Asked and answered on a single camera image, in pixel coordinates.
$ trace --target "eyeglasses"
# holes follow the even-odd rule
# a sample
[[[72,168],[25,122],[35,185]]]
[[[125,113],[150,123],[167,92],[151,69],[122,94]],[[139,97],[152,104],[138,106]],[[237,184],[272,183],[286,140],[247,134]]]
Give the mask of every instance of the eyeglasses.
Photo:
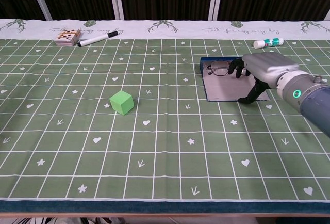
[[[207,70],[211,70],[208,75],[226,76],[228,74],[229,65],[230,63],[226,60],[215,60],[207,66]],[[242,75],[246,75],[245,68],[242,70]]]

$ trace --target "glasses lens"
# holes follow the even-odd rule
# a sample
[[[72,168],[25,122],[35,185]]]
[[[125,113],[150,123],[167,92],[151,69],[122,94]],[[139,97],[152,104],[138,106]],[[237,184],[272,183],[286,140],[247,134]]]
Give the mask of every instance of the glasses lens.
[[[225,76],[228,73],[227,61],[213,61],[211,63],[211,70],[217,76]]]

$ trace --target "white glue stick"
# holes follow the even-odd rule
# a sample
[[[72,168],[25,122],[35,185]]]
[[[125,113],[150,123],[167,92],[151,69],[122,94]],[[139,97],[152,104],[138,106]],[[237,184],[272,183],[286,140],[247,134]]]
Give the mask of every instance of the white glue stick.
[[[274,38],[274,39],[266,39],[266,40],[258,40],[253,42],[253,47],[255,49],[261,49],[263,47],[274,47],[280,46],[284,43],[283,38]]]
[[[108,34],[104,34],[104,35],[101,35],[101,36],[98,36],[98,37],[94,37],[94,38],[91,38],[91,39],[88,39],[88,40],[84,40],[84,41],[78,42],[78,47],[83,47],[83,46],[89,45],[93,42],[99,42],[101,40],[104,40],[104,39],[107,39],[107,38],[110,38],[110,37],[114,37],[118,34],[119,34],[118,31],[113,31],[113,32],[110,32]]]

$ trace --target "robotic hand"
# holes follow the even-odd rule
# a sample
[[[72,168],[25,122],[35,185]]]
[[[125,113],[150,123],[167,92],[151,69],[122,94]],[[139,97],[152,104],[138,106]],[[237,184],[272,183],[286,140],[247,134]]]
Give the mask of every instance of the robotic hand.
[[[236,78],[243,68],[255,78],[255,86],[243,104],[253,103],[267,89],[278,95],[330,137],[330,86],[321,77],[299,70],[299,65],[278,53],[247,54],[231,62],[228,74],[236,69]]]

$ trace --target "glue stick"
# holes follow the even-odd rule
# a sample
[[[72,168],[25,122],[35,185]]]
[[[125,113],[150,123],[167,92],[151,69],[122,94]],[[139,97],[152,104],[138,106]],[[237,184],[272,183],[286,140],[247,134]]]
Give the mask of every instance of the glue stick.
[[[283,38],[274,38],[274,39],[266,39],[266,40],[258,40],[254,41],[253,47],[255,49],[261,49],[262,47],[274,47],[280,46],[284,43]]]

